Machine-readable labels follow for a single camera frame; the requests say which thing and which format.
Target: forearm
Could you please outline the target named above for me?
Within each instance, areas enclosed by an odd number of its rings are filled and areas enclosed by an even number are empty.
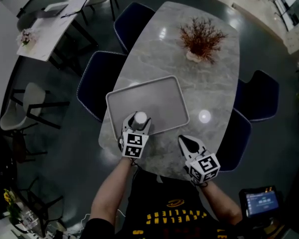
[[[236,225],[243,216],[240,207],[212,181],[200,188],[219,221]]]
[[[96,194],[90,219],[100,218],[114,225],[116,211],[120,206],[130,169],[131,159],[123,157]]]

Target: red dried plant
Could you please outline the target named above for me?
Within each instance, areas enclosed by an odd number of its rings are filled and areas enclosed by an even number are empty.
[[[191,25],[181,26],[180,34],[185,48],[211,64],[215,63],[213,51],[219,51],[219,42],[227,37],[222,31],[215,29],[211,19],[199,21],[198,18],[193,18]]]

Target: navy blue chair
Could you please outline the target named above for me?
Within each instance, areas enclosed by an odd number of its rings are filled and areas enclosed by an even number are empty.
[[[131,3],[114,22],[114,31],[128,54],[155,11],[137,2]]]
[[[249,120],[239,111],[233,109],[225,135],[216,154],[220,171],[233,171],[239,165],[249,140],[251,128]]]
[[[113,91],[127,55],[97,51],[91,57],[77,90],[77,99],[98,121],[106,112],[105,96]]]
[[[263,71],[256,71],[245,83],[238,80],[234,108],[250,122],[268,120],[276,115],[279,102],[279,84]]]

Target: gray tray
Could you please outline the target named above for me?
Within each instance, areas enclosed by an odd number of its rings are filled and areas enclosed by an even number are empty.
[[[189,123],[189,115],[175,76],[109,92],[106,103],[115,139],[121,135],[123,120],[133,112],[145,112],[152,119],[149,134]]]

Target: gray floor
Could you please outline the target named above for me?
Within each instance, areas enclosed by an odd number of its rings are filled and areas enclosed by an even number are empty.
[[[156,10],[167,0],[118,1],[122,11],[132,1]],[[299,166],[299,105],[296,98],[299,84],[295,60],[282,43],[219,1],[169,1],[207,11],[238,30],[242,80],[248,81],[256,70],[263,70],[279,82],[281,95],[277,115],[268,121],[253,124],[251,139],[240,166],[234,172],[220,174],[215,181],[236,202],[239,202],[238,193],[241,189],[269,184],[274,184],[285,197]],[[96,6],[95,14],[89,8],[85,12],[90,22],[86,29],[99,42],[99,49],[121,52],[113,31],[110,4],[107,2]],[[81,16],[78,20],[84,26]],[[70,33],[78,40],[81,38],[74,29],[70,29]],[[86,66],[91,55],[80,57],[82,67]],[[72,226],[90,212],[95,193],[118,159],[100,148],[98,135],[101,124],[77,101],[76,89],[80,78],[70,69],[58,71],[48,62],[25,58],[13,84],[16,88],[25,88],[30,81],[53,93],[48,97],[49,101],[70,100],[71,104],[68,108],[43,111],[44,118],[62,125],[61,130],[45,125],[29,130],[26,140],[29,149],[47,150],[48,154],[37,157],[35,162],[19,164],[18,183],[22,188],[37,174],[41,175],[48,181],[44,185],[51,186],[45,193],[42,191],[45,198],[64,195],[63,220],[67,226]],[[125,197],[121,205],[123,212],[126,206]]]

